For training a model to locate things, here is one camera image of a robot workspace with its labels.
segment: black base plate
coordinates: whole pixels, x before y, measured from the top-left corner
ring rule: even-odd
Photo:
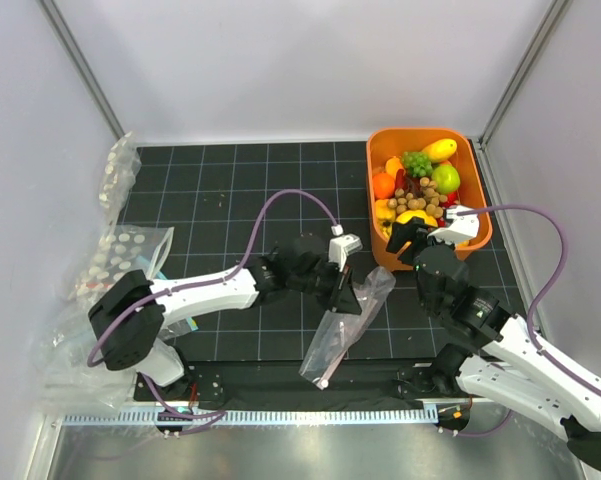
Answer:
[[[398,391],[399,372],[428,365],[418,360],[349,360],[340,364],[325,390],[300,376],[301,362],[201,362],[190,364],[204,409],[260,411],[404,410],[416,405]],[[151,392],[136,383],[134,400],[151,402]],[[170,401],[188,401],[190,391]],[[437,398],[431,392],[421,398]]]

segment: plastic bag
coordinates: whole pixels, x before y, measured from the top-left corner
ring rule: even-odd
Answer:
[[[114,225],[117,222],[129,191],[136,183],[140,165],[135,135],[129,132],[111,147],[100,183],[98,198],[105,210],[108,224]]]
[[[75,298],[88,311],[126,272],[142,270],[148,279],[154,278],[169,255],[172,241],[173,227],[114,227],[100,237],[96,252],[78,275],[69,299]]]
[[[96,343],[87,312],[72,303],[44,330],[34,365],[40,376],[38,400],[48,414],[115,415],[133,388],[132,369],[112,372],[87,367]]]
[[[354,287],[362,307],[360,315],[325,312],[300,366],[300,375],[321,390],[327,388],[347,350],[376,318],[395,284],[396,279],[391,272],[377,267],[367,275],[363,285]]]

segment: orange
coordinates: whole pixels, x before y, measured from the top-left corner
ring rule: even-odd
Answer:
[[[395,179],[388,173],[378,173],[373,176],[373,194],[377,199],[391,198],[395,186]]]
[[[387,163],[384,165],[384,170],[393,178],[396,178],[398,170],[402,169],[404,169],[404,167],[402,166],[402,162],[398,157],[391,157],[389,160],[387,160]]]

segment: metal floor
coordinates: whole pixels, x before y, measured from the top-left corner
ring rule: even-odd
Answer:
[[[503,409],[477,403],[471,428],[497,424]],[[516,416],[484,439],[453,438],[430,425],[216,429],[157,439],[116,461],[155,430],[65,429],[50,479],[59,480],[583,480],[548,431]]]

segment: green apple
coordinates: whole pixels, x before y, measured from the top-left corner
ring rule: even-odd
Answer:
[[[455,192],[460,186],[460,175],[453,165],[440,165],[433,170],[431,180],[438,184],[439,193],[447,195]]]

